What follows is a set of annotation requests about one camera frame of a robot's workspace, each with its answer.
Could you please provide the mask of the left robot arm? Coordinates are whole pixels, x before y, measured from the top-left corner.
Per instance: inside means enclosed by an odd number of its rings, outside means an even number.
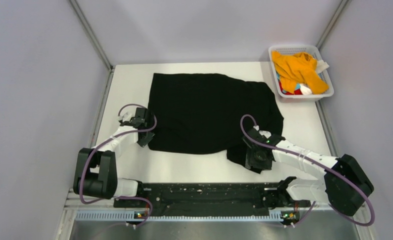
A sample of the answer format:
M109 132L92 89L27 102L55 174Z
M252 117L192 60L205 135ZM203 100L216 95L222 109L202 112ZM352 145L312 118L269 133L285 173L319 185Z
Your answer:
M145 200L141 181L119 178L117 160L131 145L145 147L154 137L157 118L142 105L135 113L117 114L119 126L106 140L91 148L82 148L77 155L73 191L83 204L104 199L126 199L133 207Z

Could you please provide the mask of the black t shirt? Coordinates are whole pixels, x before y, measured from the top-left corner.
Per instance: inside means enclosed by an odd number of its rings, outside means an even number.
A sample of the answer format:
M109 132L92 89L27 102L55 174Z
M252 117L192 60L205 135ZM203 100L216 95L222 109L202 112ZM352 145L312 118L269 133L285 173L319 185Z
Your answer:
M155 73L147 107L157 119L151 150L193 155L226 151L227 159L241 166L247 151L243 131L258 125L281 135L284 128L266 83L219 73Z

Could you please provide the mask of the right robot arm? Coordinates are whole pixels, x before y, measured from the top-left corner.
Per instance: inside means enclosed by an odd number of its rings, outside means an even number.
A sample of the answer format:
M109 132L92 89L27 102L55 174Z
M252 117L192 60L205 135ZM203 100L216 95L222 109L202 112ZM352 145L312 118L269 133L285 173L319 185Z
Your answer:
M272 161L294 167L312 179L294 178L278 191L278 201L291 206L299 200L329 204L344 216L352 217L374 192L374 186L357 160L319 154L297 146L284 137L252 128L244 132L244 142L262 153L256 160Z

